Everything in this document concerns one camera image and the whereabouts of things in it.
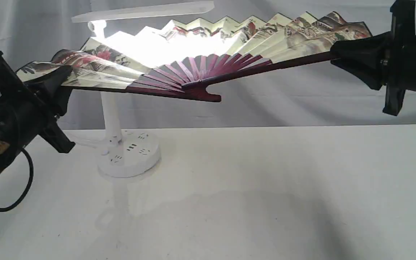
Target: white desk lamp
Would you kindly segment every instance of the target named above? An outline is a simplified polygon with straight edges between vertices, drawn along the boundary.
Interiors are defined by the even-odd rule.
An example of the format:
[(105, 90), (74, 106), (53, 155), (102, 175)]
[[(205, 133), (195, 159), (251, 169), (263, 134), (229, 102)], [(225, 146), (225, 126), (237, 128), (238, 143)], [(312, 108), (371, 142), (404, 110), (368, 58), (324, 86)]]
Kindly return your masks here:
[[(212, 1), (153, 5), (84, 13), (71, 18), (73, 23), (87, 22), (97, 38), (105, 39), (106, 20), (132, 19), (206, 13), (215, 7)], [(107, 175), (132, 177), (144, 173), (160, 160), (157, 136), (144, 131), (122, 134), (115, 93), (101, 92), (105, 138), (99, 145), (97, 165)]]

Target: black cable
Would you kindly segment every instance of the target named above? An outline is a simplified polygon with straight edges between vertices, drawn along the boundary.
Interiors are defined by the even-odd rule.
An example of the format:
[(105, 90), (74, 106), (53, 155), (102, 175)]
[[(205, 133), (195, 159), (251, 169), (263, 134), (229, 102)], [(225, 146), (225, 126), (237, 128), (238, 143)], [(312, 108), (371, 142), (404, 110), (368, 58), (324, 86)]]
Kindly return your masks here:
[[(5, 138), (2, 138), (1, 136), (0, 136), (0, 140), (11, 145), (10, 142), (5, 140)], [(34, 169), (33, 169), (33, 161), (30, 157), (30, 154), (28, 154), (27, 150), (25, 150), (25, 148), (23, 148), (19, 144), (17, 144), (17, 148), (25, 155), (28, 161), (28, 167), (30, 168), (28, 183), (27, 183), (27, 186), (25, 187), (25, 190), (22, 192), (22, 195), (12, 205), (5, 207), (5, 208), (0, 208), (0, 212), (7, 212), (17, 207), (22, 202), (22, 200), (25, 199), (25, 196), (27, 196), (28, 191), (30, 190), (31, 184), (33, 183)]]

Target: painted paper fan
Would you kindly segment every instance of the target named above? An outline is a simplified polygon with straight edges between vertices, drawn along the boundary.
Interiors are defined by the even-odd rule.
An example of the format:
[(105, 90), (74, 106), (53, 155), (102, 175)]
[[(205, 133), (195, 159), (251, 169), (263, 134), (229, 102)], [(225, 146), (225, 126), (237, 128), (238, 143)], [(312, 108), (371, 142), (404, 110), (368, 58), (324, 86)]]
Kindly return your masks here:
[(89, 38), (79, 51), (64, 49), (49, 62), (34, 61), (17, 71), (22, 81), (71, 65), (63, 86), (220, 102), (206, 87), (274, 69), (329, 59), (336, 41), (371, 36), (364, 22), (348, 23), (332, 12), (291, 20), (277, 14), (265, 22), (251, 16), (211, 23), (171, 20), (161, 30), (144, 27), (135, 36), (122, 31)]

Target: white tabletop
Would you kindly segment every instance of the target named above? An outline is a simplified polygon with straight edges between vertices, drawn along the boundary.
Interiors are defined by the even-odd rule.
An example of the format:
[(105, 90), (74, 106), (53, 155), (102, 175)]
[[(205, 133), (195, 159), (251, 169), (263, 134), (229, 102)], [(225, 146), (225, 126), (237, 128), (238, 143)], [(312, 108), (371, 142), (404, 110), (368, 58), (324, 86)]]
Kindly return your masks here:
[[(36, 138), (0, 260), (416, 259), (416, 125), (150, 131), (162, 160), (118, 180)], [(0, 206), (27, 178), (19, 156)]]

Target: white backdrop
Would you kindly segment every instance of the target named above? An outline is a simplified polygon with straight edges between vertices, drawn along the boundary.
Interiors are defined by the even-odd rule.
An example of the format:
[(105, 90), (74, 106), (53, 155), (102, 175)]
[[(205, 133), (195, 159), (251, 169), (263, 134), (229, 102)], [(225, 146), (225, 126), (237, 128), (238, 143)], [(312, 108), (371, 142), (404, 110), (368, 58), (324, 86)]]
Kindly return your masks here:
[[(79, 49), (90, 35), (86, 24), (70, 17), (91, 10), (176, 3), (179, 0), (0, 0), (0, 50), (16, 69), (32, 60), (49, 60), (62, 48)], [(215, 9), (198, 17), (215, 21), (225, 15), (267, 20), (280, 12), (317, 17), (332, 10), (348, 21), (365, 21), (373, 34), (388, 31), (393, 0), (215, 0)], [(143, 26), (161, 28), (170, 18), (111, 21), (106, 35), (136, 33)], [(370, 90), (357, 78), (329, 63), (274, 71), (209, 87), (221, 103), (118, 94), (124, 128), (381, 125), (416, 123), (416, 94), (408, 93), (399, 117), (383, 114), (384, 90)], [(104, 120), (97, 92), (74, 91), (65, 129), (101, 129)]]

